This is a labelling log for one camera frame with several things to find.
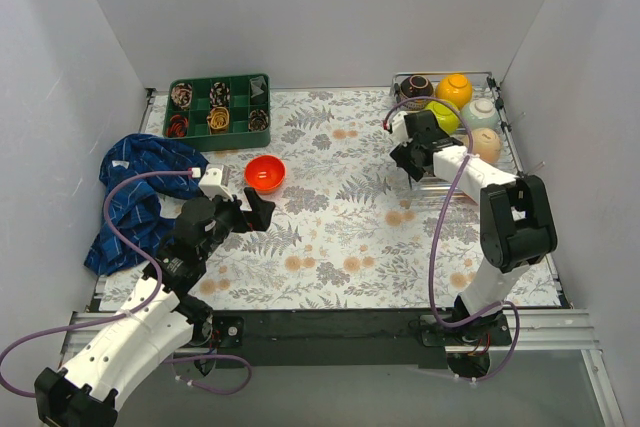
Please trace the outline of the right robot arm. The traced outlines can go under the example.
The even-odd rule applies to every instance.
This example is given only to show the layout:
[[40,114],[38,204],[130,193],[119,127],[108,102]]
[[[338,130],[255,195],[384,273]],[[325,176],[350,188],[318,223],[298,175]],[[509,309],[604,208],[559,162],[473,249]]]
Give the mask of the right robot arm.
[[[558,244],[557,233],[542,179],[516,176],[482,160],[476,139],[465,143],[450,136],[429,110],[390,111],[384,129],[396,147],[391,158],[411,179],[425,174],[450,183],[434,229],[428,266],[430,308],[442,327],[452,329],[464,344],[475,344],[489,331],[487,317],[495,316],[520,277],[541,262]],[[479,206],[483,259],[474,279],[458,295],[453,316],[445,320],[435,306],[435,263],[441,230],[453,193],[461,190]]]

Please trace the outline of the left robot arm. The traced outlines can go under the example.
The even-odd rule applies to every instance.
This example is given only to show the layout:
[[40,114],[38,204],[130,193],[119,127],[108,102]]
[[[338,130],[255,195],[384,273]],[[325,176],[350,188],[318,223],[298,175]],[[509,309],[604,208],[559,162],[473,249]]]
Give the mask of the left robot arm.
[[35,381],[39,419],[48,426],[112,426],[134,390],[176,349],[205,345],[213,311],[190,291],[232,233],[264,232],[275,210],[252,188],[237,197],[187,201],[127,300],[84,349]]

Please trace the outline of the lime green bowl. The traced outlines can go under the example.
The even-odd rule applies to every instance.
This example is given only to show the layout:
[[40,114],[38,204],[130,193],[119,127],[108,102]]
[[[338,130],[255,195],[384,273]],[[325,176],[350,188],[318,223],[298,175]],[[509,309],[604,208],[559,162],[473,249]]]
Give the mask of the lime green bowl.
[[456,115],[458,108],[451,101],[430,101],[425,109],[435,115],[439,127],[447,134],[453,134],[459,128],[460,119]]

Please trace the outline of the yellow orange bowl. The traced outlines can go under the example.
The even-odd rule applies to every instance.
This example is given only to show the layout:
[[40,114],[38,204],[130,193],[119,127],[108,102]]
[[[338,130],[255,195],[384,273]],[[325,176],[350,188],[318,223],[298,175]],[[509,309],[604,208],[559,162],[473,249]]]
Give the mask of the yellow orange bowl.
[[438,99],[450,101],[461,110],[472,100],[473,86],[466,75],[453,73],[437,84],[435,94]]

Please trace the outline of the beige bowl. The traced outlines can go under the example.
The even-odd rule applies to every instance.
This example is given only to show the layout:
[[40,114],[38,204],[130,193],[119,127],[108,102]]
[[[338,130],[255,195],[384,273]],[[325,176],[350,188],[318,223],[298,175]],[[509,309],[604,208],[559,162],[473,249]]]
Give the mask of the beige bowl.
[[471,136],[464,135],[460,138],[465,147],[472,142],[471,153],[478,156],[484,162],[496,164],[502,153],[502,141],[498,134],[490,128],[477,128],[471,132]]

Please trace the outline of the pale green bowl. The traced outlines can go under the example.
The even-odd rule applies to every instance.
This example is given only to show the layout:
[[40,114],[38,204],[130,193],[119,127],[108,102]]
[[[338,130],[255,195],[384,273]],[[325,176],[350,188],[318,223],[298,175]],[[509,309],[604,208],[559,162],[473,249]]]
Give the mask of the pale green bowl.
[[500,117],[495,104],[487,98],[478,98],[467,103],[460,112],[462,119],[471,130],[488,128],[496,130]]

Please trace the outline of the blue plaid shirt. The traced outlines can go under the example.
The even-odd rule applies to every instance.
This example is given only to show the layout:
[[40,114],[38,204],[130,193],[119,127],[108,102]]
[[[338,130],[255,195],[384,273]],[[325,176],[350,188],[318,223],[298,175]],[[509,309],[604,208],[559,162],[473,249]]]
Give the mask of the blue plaid shirt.
[[[117,142],[102,160],[99,181],[112,198],[108,217],[130,243],[125,244],[103,223],[84,265],[99,276],[111,275],[143,263],[144,254],[155,254],[175,224],[161,215],[159,197],[200,196],[198,181],[182,173],[204,170],[207,165],[196,149],[152,134],[131,134]],[[166,171],[181,174],[166,176]]]

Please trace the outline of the floral table mat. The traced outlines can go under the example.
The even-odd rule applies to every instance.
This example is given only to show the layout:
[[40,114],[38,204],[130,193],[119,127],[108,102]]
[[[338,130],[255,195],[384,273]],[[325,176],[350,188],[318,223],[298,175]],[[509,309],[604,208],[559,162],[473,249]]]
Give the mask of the floral table mat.
[[[229,237],[193,294],[217,310],[407,308],[430,304],[432,237],[447,185],[411,184],[390,158],[386,89],[280,91],[271,142],[286,177],[266,232]],[[481,263],[479,210],[448,205],[435,263],[435,303],[453,304]]]

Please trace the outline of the rolled tie brown black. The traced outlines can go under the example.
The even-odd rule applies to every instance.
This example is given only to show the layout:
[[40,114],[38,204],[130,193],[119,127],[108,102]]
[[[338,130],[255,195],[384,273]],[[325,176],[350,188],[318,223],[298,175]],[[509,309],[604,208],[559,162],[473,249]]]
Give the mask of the rolled tie brown black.
[[263,109],[255,109],[249,113],[248,129],[251,132],[265,131],[269,127],[269,114]]

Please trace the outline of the green compartment tray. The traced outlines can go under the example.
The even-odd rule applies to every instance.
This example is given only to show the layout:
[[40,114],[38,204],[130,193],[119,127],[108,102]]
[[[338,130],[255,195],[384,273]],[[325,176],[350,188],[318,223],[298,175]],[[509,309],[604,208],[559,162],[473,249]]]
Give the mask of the green compartment tray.
[[200,152],[263,148],[271,142],[265,73],[184,78],[170,84],[162,135]]

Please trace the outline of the rolled tie red black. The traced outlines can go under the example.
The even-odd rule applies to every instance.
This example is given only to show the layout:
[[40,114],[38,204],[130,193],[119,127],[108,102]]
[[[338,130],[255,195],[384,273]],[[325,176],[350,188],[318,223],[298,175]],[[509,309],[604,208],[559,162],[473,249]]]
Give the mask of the rolled tie red black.
[[168,138],[184,138],[187,136],[189,127],[188,117],[176,114],[170,117],[166,128]]

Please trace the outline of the rolled tie black dotted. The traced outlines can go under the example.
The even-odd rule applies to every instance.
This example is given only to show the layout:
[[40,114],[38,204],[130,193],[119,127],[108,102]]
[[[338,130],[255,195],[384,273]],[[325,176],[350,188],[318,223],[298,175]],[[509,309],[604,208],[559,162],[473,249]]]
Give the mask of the rolled tie black dotted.
[[229,107],[230,106],[230,88],[225,82],[214,82],[210,90],[210,105],[212,107]]

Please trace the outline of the rolled tie pink brown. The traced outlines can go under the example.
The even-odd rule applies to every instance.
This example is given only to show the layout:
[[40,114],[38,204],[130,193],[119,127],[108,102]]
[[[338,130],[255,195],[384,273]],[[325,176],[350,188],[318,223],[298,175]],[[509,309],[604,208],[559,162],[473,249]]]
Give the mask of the rolled tie pink brown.
[[176,83],[171,89],[170,98],[176,110],[189,110],[193,99],[192,84],[188,82]]

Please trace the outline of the rolled tie dark grey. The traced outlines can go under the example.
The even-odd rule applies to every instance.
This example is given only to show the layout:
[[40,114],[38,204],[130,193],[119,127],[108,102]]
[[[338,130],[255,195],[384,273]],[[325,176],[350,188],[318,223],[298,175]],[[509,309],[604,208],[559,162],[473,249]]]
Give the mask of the rolled tie dark grey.
[[264,76],[256,76],[249,79],[250,103],[252,105],[264,104],[268,99],[269,88]]

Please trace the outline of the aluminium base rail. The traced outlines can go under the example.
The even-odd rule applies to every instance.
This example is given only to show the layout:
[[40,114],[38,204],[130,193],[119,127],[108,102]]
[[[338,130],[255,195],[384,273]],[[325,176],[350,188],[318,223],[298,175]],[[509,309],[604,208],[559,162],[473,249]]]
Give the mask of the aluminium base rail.
[[529,309],[519,314],[506,309],[490,325],[451,330],[439,326],[423,309],[369,310],[245,310],[212,311],[189,322],[180,314],[115,322],[105,313],[77,314],[64,341],[68,354],[94,355],[117,351],[132,353],[144,344],[166,343],[176,348],[193,346],[234,350],[259,341],[400,341],[409,339],[426,347],[462,351],[474,344],[522,350],[595,350],[602,346],[587,311]]

